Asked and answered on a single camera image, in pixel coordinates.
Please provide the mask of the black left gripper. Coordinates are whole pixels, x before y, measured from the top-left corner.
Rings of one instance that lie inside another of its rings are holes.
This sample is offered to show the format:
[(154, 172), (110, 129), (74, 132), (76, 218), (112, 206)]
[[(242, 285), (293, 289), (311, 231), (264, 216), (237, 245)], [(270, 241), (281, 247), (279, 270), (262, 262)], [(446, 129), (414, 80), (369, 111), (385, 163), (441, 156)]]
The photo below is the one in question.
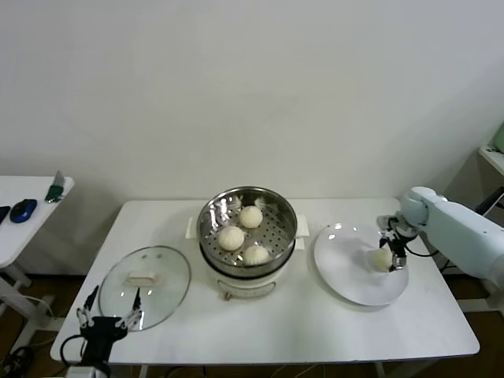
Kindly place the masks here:
[(91, 316), (97, 293), (98, 286), (87, 296), (83, 306), (76, 310), (81, 327), (80, 334), (86, 340), (80, 365), (96, 369), (109, 369), (109, 356), (113, 344), (126, 337), (126, 327), (135, 327), (141, 320), (143, 311), (141, 309), (140, 288), (135, 293), (131, 310), (121, 319)]

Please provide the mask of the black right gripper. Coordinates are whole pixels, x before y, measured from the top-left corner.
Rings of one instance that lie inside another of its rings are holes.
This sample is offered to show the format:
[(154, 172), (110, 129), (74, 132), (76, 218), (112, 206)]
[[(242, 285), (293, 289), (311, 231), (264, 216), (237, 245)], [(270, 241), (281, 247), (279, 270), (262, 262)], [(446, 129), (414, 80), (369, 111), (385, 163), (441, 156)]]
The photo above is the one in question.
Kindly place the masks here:
[(386, 228), (380, 233), (379, 248), (388, 246), (391, 255), (391, 263), (388, 272), (402, 270), (406, 267), (406, 244), (407, 241), (399, 236), (393, 228)]

